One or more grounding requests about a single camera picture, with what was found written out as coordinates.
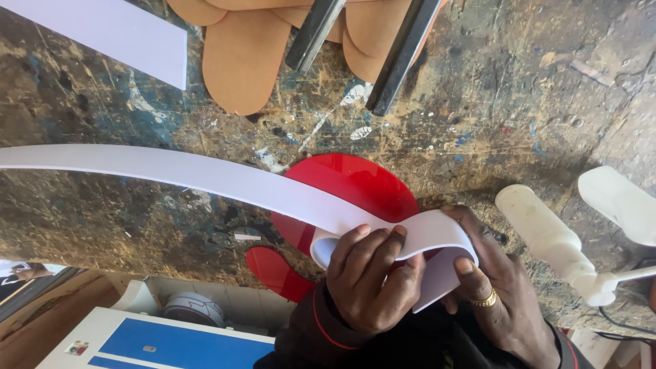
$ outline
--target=red acrylic shape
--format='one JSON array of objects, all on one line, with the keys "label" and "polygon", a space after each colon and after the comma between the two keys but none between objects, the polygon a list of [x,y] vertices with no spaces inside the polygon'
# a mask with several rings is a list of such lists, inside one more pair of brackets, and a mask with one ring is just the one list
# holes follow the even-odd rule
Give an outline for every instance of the red acrylic shape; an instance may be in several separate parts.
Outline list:
[{"label": "red acrylic shape", "polygon": [[[342,198],[390,223],[419,213],[414,195],[401,180],[378,164],[357,156],[313,156],[294,165],[285,177]],[[284,239],[310,256],[314,226],[274,212],[271,220]]]},{"label": "red acrylic shape", "polygon": [[248,250],[246,265],[262,284],[295,303],[316,285],[296,273],[276,250],[264,246]]}]

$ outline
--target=person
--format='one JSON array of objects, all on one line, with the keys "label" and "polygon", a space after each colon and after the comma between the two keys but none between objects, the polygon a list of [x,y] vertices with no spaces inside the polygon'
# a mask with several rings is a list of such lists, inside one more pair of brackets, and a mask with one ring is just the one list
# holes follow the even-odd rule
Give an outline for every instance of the person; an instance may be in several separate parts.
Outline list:
[{"label": "person", "polygon": [[469,235],[480,265],[458,257],[461,285],[414,314],[426,266],[419,254],[389,272],[405,229],[361,225],[342,236],[325,280],[295,307],[274,352],[254,368],[591,369],[544,320],[519,257],[507,255],[465,206],[446,215]]}]

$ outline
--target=black metal bar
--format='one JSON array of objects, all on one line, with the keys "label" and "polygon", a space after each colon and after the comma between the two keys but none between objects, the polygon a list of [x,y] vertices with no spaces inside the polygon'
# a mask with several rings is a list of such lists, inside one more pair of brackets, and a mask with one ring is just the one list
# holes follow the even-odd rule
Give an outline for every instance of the black metal bar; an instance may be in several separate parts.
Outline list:
[{"label": "black metal bar", "polygon": [[345,2],[346,0],[314,1],[285,57],[285,63],[290,68],[302,76],[308,72]]},{"label": "black metal bar", "polygon": [[421,52],[419,47],[430,32],[429,27],[442,1],[412,0],[410,3],[367,101],[366,107],[373,115],[383,117],[389,112],[415,55]]}]

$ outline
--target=white plastic bottle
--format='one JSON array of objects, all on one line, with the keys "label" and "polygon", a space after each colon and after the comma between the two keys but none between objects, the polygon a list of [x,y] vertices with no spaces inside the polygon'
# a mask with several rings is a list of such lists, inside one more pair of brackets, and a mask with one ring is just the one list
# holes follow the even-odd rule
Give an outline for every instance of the white plastic bottle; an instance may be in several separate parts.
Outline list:
[{"label": "white plastic bottle", "polygon": [[595,286],[597,272],[581,252],[579,237],[533,190],[522,184],[508,186],[499,192],[495,203],[522,237],[529,252],[548,263],[589,305],[608,305],[615,300],[613,292]]},{"label": "white plastic bottle", "polygon": [[579,192],[588,205],[622,228],[630,240],[656,246],[656,198],[612,167],[583,173]]}]

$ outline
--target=workbench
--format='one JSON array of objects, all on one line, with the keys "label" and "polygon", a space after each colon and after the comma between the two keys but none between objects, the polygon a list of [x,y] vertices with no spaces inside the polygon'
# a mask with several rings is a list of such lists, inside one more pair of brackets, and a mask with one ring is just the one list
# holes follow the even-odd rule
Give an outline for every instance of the workbench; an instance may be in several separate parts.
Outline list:
[{"label": "workbench", "polygon": [[[187,90],[0,9],[0,146],[147,146],[279,174],[309,156],[357,155],[397,175],[422,210],[472,207],[508,253],[522,255],[555,325],[634,335],[532,258],[493,200],[506,185],[533,188],[599,271],[655,255],[587,206],[576,185],[603,163],[656,194],[654,0],[452,0],[385,118],[364,108],[370,86],[334,43],[305,77],[281,65],[259,113],[228,114],[203,84],[203,29],[159,0],[131,2],[188,30]],[[574,60],[615,83],[584,76]],[[255,244],[279,250],[307,278],[322,276],[267,211],[248,204],[113,175],[0,171],[2,258],[264,288],[244,260]],[[650,285],[620,285],[609,315],[656,330]]]}]

